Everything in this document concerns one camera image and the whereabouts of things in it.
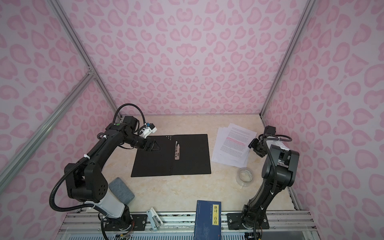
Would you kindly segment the grey black file folder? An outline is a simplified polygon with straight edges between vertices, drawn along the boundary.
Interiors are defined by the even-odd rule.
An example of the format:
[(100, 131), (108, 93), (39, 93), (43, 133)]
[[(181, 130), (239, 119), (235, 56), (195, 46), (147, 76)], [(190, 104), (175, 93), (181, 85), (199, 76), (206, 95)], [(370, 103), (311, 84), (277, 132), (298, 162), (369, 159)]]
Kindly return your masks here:
[[(161, 150), (138, 150), (131, 177), (209, 175), (211, 171), (207, 134), (152, 136)], [(175, 142), (180, 144), (180, 159), (175, 160)]]

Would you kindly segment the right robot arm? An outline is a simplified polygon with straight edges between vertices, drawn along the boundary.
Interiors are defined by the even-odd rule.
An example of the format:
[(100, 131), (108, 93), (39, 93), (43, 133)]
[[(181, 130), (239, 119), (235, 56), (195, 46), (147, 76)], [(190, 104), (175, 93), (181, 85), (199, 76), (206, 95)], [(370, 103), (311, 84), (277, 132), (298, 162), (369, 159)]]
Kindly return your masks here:
[(242, 210), (241, 220), (245, 228), (256, 230), (261, 227), (272, 200), (294, 184), (300, 154), (284, 145), (292, 140), (289, 136), (278, 135), (275, 127), (266, 126), (264, 133), (249, 144), (249, 148), (259, 157), (266, 157), (266, 161), (262, 169), (263, 183)]

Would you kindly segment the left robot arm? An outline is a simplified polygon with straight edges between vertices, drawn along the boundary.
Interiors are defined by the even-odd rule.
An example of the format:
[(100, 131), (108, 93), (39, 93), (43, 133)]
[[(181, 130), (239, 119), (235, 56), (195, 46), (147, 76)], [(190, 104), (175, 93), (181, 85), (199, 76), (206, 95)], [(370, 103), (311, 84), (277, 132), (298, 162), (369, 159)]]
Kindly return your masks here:
[(86, 207), (103, 214), (107, 220), (130, 225), (132, 218), (127, 204), (118, 200), (109, 190), (108, 182), (102, 174), (107, 160), (121, 144), (153, 151), (156, 141), (149, 134), (157, 131), (153, 123), (145, 123), (138, 128), (138, 119), (124, 117), (121, 123), (110, 123), (101, 134), (99, 142), (84, 155), (83, 159), (65, 167), (65, 182), (68, 196)]

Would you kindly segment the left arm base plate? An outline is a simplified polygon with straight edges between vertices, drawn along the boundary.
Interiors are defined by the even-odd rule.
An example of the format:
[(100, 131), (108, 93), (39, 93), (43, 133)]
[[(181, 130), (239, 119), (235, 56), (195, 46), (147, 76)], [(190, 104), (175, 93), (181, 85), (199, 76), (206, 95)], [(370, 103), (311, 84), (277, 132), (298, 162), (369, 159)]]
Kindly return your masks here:
[(132, 224), (127, 225), (126, 227), (120, 227), (117, 223), (107, 221), (104, 225), (104, 230), (107, 232), (130, 232), (130, 231), (145, 231), (148, 216), (146, 214), (133, 214)]

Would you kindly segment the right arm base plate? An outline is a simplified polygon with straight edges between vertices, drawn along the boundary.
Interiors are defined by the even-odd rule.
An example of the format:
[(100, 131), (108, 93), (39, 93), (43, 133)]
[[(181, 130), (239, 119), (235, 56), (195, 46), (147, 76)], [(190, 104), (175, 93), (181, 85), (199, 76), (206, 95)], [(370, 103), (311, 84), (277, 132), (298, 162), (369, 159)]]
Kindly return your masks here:
[[(243, 220), (241, 213), (228, 213), (226, 216), (229, 230), (252, 230), (254, 228), (255, 221), (247, 222)], [(257, 224), (259, 224), (262, 230), (268, 230), (270, 228), (266, 215), (260, 218)]]

